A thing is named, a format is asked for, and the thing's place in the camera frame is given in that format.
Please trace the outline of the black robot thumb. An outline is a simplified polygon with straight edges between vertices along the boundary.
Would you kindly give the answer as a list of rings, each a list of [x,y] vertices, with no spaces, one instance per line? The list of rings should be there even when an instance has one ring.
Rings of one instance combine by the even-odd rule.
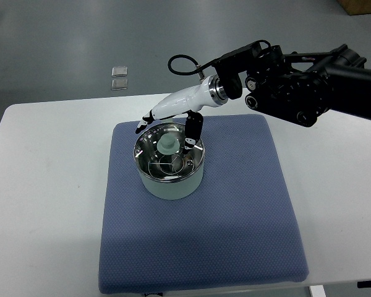
[[[200,140],[203,128],[203,116],[194,111],[188,111],[185,130],[184,130],[184,148],[182,156],[186,156]]]

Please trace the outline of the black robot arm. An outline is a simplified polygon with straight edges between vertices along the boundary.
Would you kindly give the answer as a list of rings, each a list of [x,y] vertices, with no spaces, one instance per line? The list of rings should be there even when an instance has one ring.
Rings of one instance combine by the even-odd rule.
[[[244,89],[250,109],[300,126],[313,126],[329,110],[371,121],[371,69],[365,63],[346,45],[329,52],[283,54],[280,46],[258,40],[210,61],[215,75],[168,95],[140,120],[136,131],[185,114],[187,154],[200,140],[200,110],[241,98]]]

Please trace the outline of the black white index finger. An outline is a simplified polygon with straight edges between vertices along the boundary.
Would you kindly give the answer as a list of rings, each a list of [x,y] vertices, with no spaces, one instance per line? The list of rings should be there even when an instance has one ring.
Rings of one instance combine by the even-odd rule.
[[[135,133],[136,134],[141,133],[143,130],[147,128],[148,125],[150,125],[154,121],[155,121],[154,114],[151,111],[149,111],[145,116],[142,117],[142,119],[138,123]]]

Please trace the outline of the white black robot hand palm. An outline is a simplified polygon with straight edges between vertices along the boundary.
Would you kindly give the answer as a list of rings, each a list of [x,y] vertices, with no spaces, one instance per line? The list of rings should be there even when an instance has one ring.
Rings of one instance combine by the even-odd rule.
[[[199,85],[185,88],[165,97],[151,109],[150,116],[154,120],[166,119],[188,111],[198,112],[204,106],[216,108],[227,102],[228,96],[218,76],[211,75]]]

